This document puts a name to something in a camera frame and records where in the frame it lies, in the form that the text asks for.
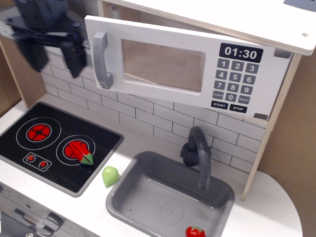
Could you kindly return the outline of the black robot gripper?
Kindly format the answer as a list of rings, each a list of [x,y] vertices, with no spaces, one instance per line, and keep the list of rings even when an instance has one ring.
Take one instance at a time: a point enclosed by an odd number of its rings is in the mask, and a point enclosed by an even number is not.
[[[73,78],[86,66],[82,23],[68,15],[66,0],[16,0],[18,14],[7,17],[13,38],[30,66],[40,72],[48,63],[45,46],[60,48]]]

